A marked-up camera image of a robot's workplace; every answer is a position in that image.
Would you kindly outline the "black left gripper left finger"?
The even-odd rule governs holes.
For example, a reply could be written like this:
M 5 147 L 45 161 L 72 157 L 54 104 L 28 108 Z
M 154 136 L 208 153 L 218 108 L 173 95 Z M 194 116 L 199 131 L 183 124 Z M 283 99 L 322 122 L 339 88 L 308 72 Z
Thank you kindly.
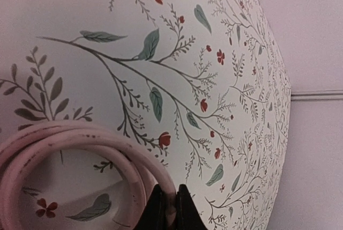
M 135 226 L 135 230 L 162 230 L 164 229 L 164 192 L 156 184 Z

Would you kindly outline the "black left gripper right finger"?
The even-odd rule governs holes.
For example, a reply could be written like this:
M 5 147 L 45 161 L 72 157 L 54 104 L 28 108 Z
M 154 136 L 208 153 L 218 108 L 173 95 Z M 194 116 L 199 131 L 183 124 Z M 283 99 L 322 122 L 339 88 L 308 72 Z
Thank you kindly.
M 185 184 L 180 184 L 176 196 L 176 229 L 207 230 Z

